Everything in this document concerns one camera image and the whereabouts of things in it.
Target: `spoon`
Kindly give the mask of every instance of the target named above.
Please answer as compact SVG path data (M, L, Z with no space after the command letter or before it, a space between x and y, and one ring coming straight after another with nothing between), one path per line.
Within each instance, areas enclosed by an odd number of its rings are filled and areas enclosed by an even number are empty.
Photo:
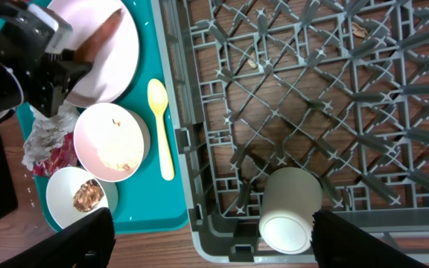
M158 151L162 177L172 180L175 177L173 160L171 159L170 147L168 146L167 133L163 115L168 106L168 95L165 86L157 79L148 82L148 105L152 109L156 119L156 133L158 135Z

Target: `tray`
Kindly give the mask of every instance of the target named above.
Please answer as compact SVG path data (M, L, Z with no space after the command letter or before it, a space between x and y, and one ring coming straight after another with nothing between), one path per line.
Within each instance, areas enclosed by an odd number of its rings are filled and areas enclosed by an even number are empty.
M315 262L311 249L284 255L258 233L269 174L294 166L321 182L323 208L429 262L429 1L152 7L205 259Z
M47 0L35 1L37 4L50 3ZM167 182L162 178L158 160L155 118L147 101L147 85L152 78L163 81L162 64L157 45L155 25L149 1L124 1L131 12L140 39L139 66L129 89L116 101L121 106L140 115L148 125L152 144L143 164L131 178L117 183L119 201L113 218L117 234L137 232L162 232L182 228L188 222L183 195L181 172L178 158L174 157L175 178ZM27 104L17 109L24 139L31 133L34 118ZM171 125L170 111L165 113L165 126L171 152L176 153L174 128ZM34 178L42 212L49 225L56 231L59 226L52 219L45 200L48 179Z

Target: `gray plastic dish rack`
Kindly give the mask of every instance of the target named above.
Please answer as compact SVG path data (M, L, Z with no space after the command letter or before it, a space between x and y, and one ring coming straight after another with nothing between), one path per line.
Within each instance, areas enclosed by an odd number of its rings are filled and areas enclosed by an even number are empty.
M265 180L294 166L324 208L429 263L429 1L151 2L206 260L315 262L258 233Z

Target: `wooden table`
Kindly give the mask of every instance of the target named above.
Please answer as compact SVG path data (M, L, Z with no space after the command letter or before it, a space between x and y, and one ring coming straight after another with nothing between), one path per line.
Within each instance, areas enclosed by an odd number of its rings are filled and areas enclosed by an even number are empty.
M42 215L32 175L21 164L23 139L16 116L0 126L19 207L0 220L0 263L50 237L54 231ZM188 226L175 232L117 236L110 267L229 267L201 258ZM272 264L263 267L317 267L316 264Z

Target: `teal tray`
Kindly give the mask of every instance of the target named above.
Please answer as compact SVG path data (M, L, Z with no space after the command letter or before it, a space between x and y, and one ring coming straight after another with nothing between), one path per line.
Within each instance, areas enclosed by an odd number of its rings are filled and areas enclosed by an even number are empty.
M34 2L47 6L51 1L36 0ZM140 58L132 83L116 103L131 109L145 120L150 130L151 147L147 158L137 172L129 179L117 183L118 206L113 214L115 231L117 234L132 234L176 230L186 225L188 214L176 157L177 146L170 111L167 109L165 113L165 126L174 160L175 178L167 182L160 173L155 118L147 100L148 81L152 78L163 81L162 62L152 7L149 0L123 1L123 3L132 14L139 32ZM19 107L16 113L24 139L27 139L34 121L29 105ZM44 217L48 224L58 232L61 228L49 213L45 201L48 178L36 176L34 181Z

